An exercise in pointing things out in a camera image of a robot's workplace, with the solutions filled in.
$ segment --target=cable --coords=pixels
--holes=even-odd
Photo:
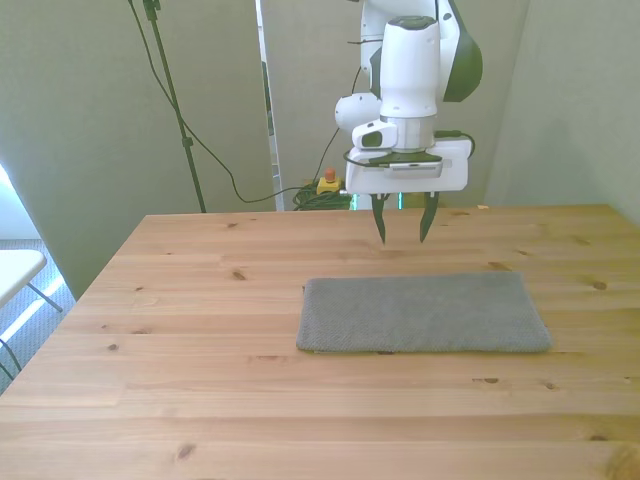
[[[374,42],[382,42],[382,39],[379,40],[361,40],[359,42],[347,42],[349,45],[364,45],[365,43],[374,43]]]
[[[0,370],[2,370],[7,375],[7,377],[9,377],[9,380],[11,381],[15,380],[14,376],[11,375],[11,372],[9,372],[9,370],[7,370],[7,367],[2,365],[2,363],[0,363]]]
[[[362,163],[362,162],[356,162],[355,160],[351,160],[349,158],[350,153],[351,153],[351,150],[347,150],[342,155],[342,158],[344,158],[349,163],[353,163],[354,165],[358,165],[359,167],[365,167],[365,168],[384,168],[382,165],[373,165],[371,163]]]
[[[361,71],[362,71],[362,67],[358,67],[358,71],[356,72],[356,78],[353,79],[353,86],[351,87],[351,95],[353,95],[356,91],[356,83],[358,83],[358,77],[360,76]],[[311,183],[314,183],[318,179],[318,174],[320,173],[320,170],[322,169],[322,164],[324,163],[324,157],[327,156],[327,152],[329,151],[329,148],[333,144],[333,141],[336,139],[336,136],[338,135],[339,131],[340,129],[336,128],[336,131],[333,133],[331,140],[329,140],[327,147],[324,149],[324,153],[322,154],[322,157],[320,158],[320,163],[318,164],[318,169],[316,170],[316,174],[313,176],[313,180],[311,181]]]
[[[284,192],[287,192],[287,191],[290,191],[290,190],[299,190],[300,188],[302,188],[302,187],[285,188],[284,190],[281,190],[281,191],[279,191],[277,193],[274,193],[272,195],[268,195],[268,196],[263,197],[263,198],[258,198],[256,200],[247,200],[240,194],[240,192],[238,191],[238,187],[236,185],[236,179],[235,179],[233,173],[231,172],[231,170],[229,170],[229,168],[225,165],[225,163],[222,160],[220,160],[218,158],[218,156],[215,153],[213,153],[213,151],[211,151],[211,149],[209,147],[207,147],[202,140],[200,140],[200,137],[198,137],[198,135],[196,135],[196,133],[191,129],[189,124],[187,124],[187,122],[185,121],[184,117],[182,117],[180,111],[173,104],[173,101],[171,100],[171,97],[169,96],[169,93],[167,92],[167,89],[165,88],[164,84],[162,83],[162,80],[160,80],[160,77],[158,76],[158,72],[156,71],[156,67],[155,67],[155,65],[153,63],[153,58],[151,57],[151,50],[149,49],[149,43],[147,42],[147,36],[144,33],[144,30],[142,28],[142,24],[140,23],[140,17],[138,16],[138,12],[136,11],[135,6],[133,5],[133,0],[128,0],[128,1],[129,1],[129,6],[131,7],[131,11],[133,13],[133,16],[134,16],[134,18],[136,20],[136,25],[138,26],[138,31],[140,32],[140,37],[142,38],[142,43],[144,45],[144,50],[145,50],[145,52],[147,54],[147,60],[149,61],[149,66],[151,67],[151,73],[153,74],[154,78],[156,79],[156,82],[158,83],[158,86],[162,90],[162,93],[164,93],[164,96],[166,97],[166,99],[169,102],[169,104],[171,105],[171,107],[176,112],[176,115],[180,116],[180,118],[182,119],[182,123],[184,124],[184,127],[193,136],[194,140],[196,142],[198,142],[198,144],[202,148],[204,148],[205,151],[216,160],[216,162],[218,162],[218,164],[224,169],[225,172],[227,172],[227,175],[229,175],[229,178],[231,179],[231,186],[233,187],[233,191],[236,194],[236,197],[238,197],[238,199],[243,203],[257,203],[257,202],[263,202],[265,200],[269,200],[271,198],[277,197],[281,193],[284,193]]]
[[[356,83],[358,82],[358,77],[360,76],[361,71],[362,71],[362,67],[358,67],[356,78],[353,79],[353,87],[351,87],[351,95],[353,95],[356,92]]]
[[[207,147],[207,145],[205,145],[205,143],[202,140],[200,140],[200,137],[198,137],[198,135],[196,135],[196,133],[191,129],[189,124],[185,121],[184,117],[180,113],[180,110],[178,108],[176,108],[176,106],[174,105],[173,101],[171,100],[171,97],[169,96],[169,93],[167,92],[167,89],[165,88],[164,84],[162,83],[162,80],[160,79],[160,77],[158,75],[158,72],[156,71],[156,67],[155,67],[155,65],[153,63],[153,58],[151,56],[151,50],[149,49],[149,43],[147,42],[147,36],[145,35],[144,29],[142,28],[142,24],[140,22],[140,17],[138,16],[138,12],[136,11],[135,6],[133,5],[133,0],[128,0],[128,2],[129,2],[129,7],[131,7],[131,12],[133,13],[133,17],[135,18],[136,25],[138,26],[138,31],[140,33],[140,37],[142,38],[142,43],[144,45],[145,53],[147,54],[147,60],[149,61],[149,66],[151,67],[151,73],[153,74],[153,77],[155,78],[156,82],[158,83],[158,86],[160,87],[160,89],[162,90],[162,93],[164,93],[165,98],[167,99],[167,101],[169,102],[171,107],[176,112],[176,115],[178,115],[180,117],[180,119],[182,120],[182,123],[184,124],[184,127],[187,129],[187,131],[193,136],[194,140],[196,142],[198,142],[198,144],[209,155],[211,155],[215,159],[215,161],[218,162],[218,164],[227,173],[227,175],[229,176],[229,179],[231,180],[231,186],[233,187],[233,191],[234,191],[236,197],[238,197],[238,199],[243,203],[251,204],[251,203],[258,203],[258,202],[263,202],[265,200],[269,200],[271,198],[277,197],[278,195],[280,195],[280,194],[282,194],[284,192],[289,192],[289,191],[292,191],[292,190],[301,190],[302,188],[304,188],[304,187],[289,187],[289,188],[285,188],[283,190],[280,190],[279,192],[276,192],[274,194],[267,195],[266,197],[258,198],[258,199],[255,199],[255,200],[247,200],[240,194],[240,192],[238,191],[238,187],[236,185],[235,176],[233,175],[231,170],[227,167],[227,165],[222,160],[220,160],[218,158],[218,156],[215,153],[213,153],[213,151],[209,147]],[[356,82],[358,80],[358,76],[360,75],[360,71],[361,71],[361,67],[358,68],[358,72],[356,73],[356,78],[353,81],[353,88],[351,90],[352,94],[355,91],[355,86],[356,86]],[[317,169],[316,174],[314,176],[314,182],[317,179],[318,174],[320,173],[320,170],[322,169],[322,164],[324,162],[325,156],[327,155],[327,152],[329,151],[329,148],[331,147],[331,144],[335,140],[335,138],[338,135],[339,131],[340,131],[340,129],[337,129],[335,131],[335,133],[333,134],[333,136],[331,137],[331,140],[329,141],[329,143],[327,145],[327,148],[325,149],[325,151],[324,151],[324,153],[322,155],[322,158],[320,159],[320,163],[318,165],[318,169]]]
[[[11,347],[7,344],[7,342],[2,340],[1,338],[0,338],[0,344],[2,344],[2,346],[7,349],[7,352],[9,353],[9,356],[11,357],[11,360],[13,360],[14,365],[16,366],[18,371],[21,372],[22,371],[22,367],[20,366],[20,362],[18,362],[18,359],[17,359],[15,353],[13,353],[13,350],[11,350]]]
[[[472,157],[476,151],[476,141],[475,139],[469,135],[468,133],[464,133],[460,130],[437,130],[433,135],[435,138],[460,138],[466,137],[471,140],[471,154],[469,157]]]
[[[294,211],[299,210],[348,210],[351,205],[351,195],[341,195],[340,192],[324,192],[316,194],[318,182],[304,186],[293,197]]]

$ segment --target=beige wall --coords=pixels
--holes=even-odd
[[[447,204],[482,201],[529,0],[458,0],[485,62],[482,84],[462,104],[440,110],[442,129],[461,129],[478,143],[470,185],[446,196]],[[278,155],[285,187],[311,178],[335,131],[334,107],[350,94],[360,64],[361,4],[345,0],[262,0]],[[359,90],[367,91],[365,78]],[[344,170],[351,148],[340,133],[325,160]]]
[[[268,195],[254,1],[165,0],[160,28],[185,117],[246,196]],[[1,161],[79,296],[144,215],[197,211],[175,116],[125,0],[4,0],[0,44]],[[195,152],[210,211],[273,209]]]
[[[487,201],[640,223],[640,2],[531,0]]]

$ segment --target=light stand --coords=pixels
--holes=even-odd
[[[180,113],[180,106],[178,105],[178,97],[176,96],[176,90],[173,86],[173,80],[171,79],[171,72],[169,71],[169,63],[167,62],[167,56],[164,53],[164,46],[162,45],[162,38],[160,38],[160,30],[158,30],[158,15],[156,10],[160,10],[160,0],[142,0],[144,4],[144,10],[147,13],[147,19],[151,22],[153,28],[153,35],[156,38],[156,44],[158,46],[158,52],[160,53],[160,59],[162,60],[162,67],[164,68],[164,76],[167,79],[167,86],[169,87],[169,94],[171,95],[171,103],[173,109],[176,112],[178,119],[178,126],[180,127],[180,134],[182,135],[182,146],[187,154],[187,162],[189,163],[189,169],[191,170],[191,178],[193,179],[193,186],[198,196],[198,203],[200,204],[200,211],[207,213],[206,206],[204,204],[204,198],[202,197],[202,190],[200,189],[200,180],[198,179],[198,173],[196,171],[196,165],[193,161],[193,153],[191,147],[193,146],[193,139],[187,135],[187,131],[184,126],[184,120]]]

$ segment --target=gray cloth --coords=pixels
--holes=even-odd
[[[318,278],[298,348],[317,352],[542,352],[551,336],[513,272]]]

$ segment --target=wooden table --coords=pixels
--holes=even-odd
[[[640,478],[640,233],[607,207],[148,217],[0,398],[6,480]],[[317,276],[524,272],[551,353],[311,355]]]

